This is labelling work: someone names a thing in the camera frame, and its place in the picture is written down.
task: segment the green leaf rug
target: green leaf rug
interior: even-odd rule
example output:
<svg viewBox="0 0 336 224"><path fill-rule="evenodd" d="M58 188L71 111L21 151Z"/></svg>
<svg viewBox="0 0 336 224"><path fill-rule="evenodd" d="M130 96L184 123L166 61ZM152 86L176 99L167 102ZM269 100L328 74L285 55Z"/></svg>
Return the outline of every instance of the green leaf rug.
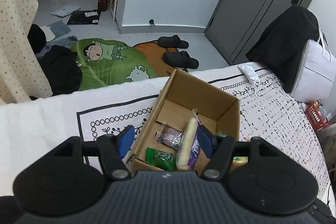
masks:
<svg viewBox="0 0 336 224"><path fill-rule="evenodd" d="M78 53L77 63L83 73L79 90L157 77L145 55L121 41L82 39L71 50Z"/></svg>

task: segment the polka dot fabric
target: polka dot fabric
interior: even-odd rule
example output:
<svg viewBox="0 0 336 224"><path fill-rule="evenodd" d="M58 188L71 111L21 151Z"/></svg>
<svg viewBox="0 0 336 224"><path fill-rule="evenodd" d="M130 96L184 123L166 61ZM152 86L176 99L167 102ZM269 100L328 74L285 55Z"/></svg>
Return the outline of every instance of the polka dot fabric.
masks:
<svg viewBox="0 0 336 224"><path fill-rule="evenodd" d="M37 0L0 0L0 100L25 102L52 95L27 39Z"/></svg>

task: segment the hanging clothes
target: hanging clothes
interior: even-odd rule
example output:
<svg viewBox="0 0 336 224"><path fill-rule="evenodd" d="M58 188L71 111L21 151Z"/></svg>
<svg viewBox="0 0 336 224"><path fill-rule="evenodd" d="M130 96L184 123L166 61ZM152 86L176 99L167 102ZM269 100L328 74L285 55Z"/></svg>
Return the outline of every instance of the hanging clothes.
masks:
<svg viewBox="0 0 336 224"><path fill-rule="evenodd" d="M265 29L246 57L267 65L283 83L284 91L290 93L309 39L319 39L317 18L306 8L292 5Z"/></svg>

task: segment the bed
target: bed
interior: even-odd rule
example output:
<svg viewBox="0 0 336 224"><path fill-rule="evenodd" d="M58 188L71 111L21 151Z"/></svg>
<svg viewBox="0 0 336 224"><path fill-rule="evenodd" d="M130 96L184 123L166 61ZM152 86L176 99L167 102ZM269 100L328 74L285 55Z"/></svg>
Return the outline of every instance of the bed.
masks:
<svg viewBox="0 0 336 224"><path fill-rule="evenodd" d="M260 78L259 98L253 95L251 84L237 66L192 74L239 98L240 140L260 136L282 148L316 177L318 198L329 201L335 215L335 198L322 150L304 113L269 69L250 64ZM167 79L160 77L1 105L0 195L12 194L15 176L70 136L95 140L106 133L118 134L132 124L137 137ZM91 158L89 164L98 165Z"/></svg>

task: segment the green snack bag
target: green snack bag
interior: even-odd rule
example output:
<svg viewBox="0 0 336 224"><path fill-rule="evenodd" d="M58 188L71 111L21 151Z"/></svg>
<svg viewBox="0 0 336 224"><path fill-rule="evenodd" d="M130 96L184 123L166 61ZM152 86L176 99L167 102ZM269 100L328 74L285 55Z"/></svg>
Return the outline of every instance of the green snack bag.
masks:
<svg viewBox="0 0 336 224"><path fill-rule="evenodd" d="M175 169L175 155L148 147L146 150L146 162L163 170Z"/></svg>

